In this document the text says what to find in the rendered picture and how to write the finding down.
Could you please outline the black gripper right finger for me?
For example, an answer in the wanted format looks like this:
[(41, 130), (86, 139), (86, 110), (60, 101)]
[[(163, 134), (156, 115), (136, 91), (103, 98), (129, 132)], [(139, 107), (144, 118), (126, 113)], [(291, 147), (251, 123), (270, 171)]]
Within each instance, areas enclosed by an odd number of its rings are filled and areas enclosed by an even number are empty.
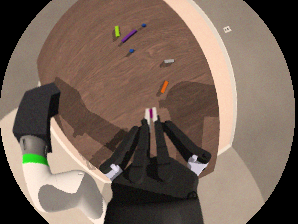
[(164, 133), (169, 137), (184, 160), (188, 162), (188, 168), (198, 176), (201, 171), (204, 171), (207, 167), (212, 157), (211, 153), (196, 146), (172, 121), (166, 120), (164, 123), (161, 122), (160, 116), (156, 113), (156, 107), (152, 109), (156, 137), (158, 176), (160, 181), (167, 183), (173, 178)]

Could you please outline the purple rod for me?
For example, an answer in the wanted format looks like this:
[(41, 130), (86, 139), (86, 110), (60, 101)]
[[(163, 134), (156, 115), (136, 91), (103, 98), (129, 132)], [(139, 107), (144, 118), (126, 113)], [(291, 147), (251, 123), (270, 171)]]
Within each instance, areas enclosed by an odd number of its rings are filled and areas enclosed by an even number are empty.
[(132, 35), (134, 35), (137, 32), (137, 30), (131, 31), (127, 36), (125, 36), (121, 41), (124, 43), (126, 40), (128, 40)]

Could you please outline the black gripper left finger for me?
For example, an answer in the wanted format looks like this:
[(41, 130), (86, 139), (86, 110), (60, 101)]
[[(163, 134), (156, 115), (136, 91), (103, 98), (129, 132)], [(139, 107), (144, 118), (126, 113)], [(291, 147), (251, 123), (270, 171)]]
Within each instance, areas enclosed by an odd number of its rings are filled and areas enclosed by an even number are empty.
[[(141, 184), (144, 181), (145, 160), (146, 157), (150, 157), (151, 118), (149, 109), (146, 109), (145, 118), (141, 120), (141, 124), (140, 127), (133, 126), (111, 157), (100, 165), (99, 170), (111, 181), (124, 171), (133, 153), (129, 179), (134, 184)], [(137, 150), (135, 150), (136, 147)]]

